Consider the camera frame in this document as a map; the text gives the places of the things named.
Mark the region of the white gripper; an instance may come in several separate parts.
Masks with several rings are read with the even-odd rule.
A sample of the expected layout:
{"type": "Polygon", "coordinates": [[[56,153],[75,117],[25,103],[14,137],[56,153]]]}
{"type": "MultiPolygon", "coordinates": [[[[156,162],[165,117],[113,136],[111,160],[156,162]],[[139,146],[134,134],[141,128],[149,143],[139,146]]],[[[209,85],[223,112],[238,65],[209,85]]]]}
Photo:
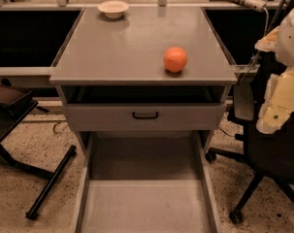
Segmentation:
{"type": "Polygon", "coordinates": [[[294,112],[294,8],[274,28],[254,45],[257,50],[276,50],[278,62],[289,66],[281,75],[268,79],[256,129],[263,134],[274,134],[294,112]]]}

